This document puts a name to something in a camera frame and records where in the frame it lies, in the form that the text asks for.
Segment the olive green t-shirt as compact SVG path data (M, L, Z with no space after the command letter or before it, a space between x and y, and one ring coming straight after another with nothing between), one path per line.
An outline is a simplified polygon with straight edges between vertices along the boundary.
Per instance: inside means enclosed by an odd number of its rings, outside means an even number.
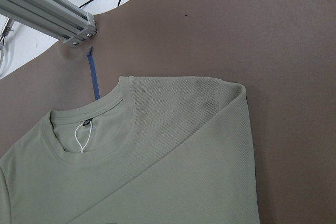
M259 223L246 89L120 77L1 158L1 223Z

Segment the aluminium frame post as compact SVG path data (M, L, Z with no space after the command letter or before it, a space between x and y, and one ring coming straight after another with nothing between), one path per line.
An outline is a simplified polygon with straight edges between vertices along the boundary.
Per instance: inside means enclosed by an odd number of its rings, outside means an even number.
M68 0L1 0L1 15L70 46L97 33L94 16Z

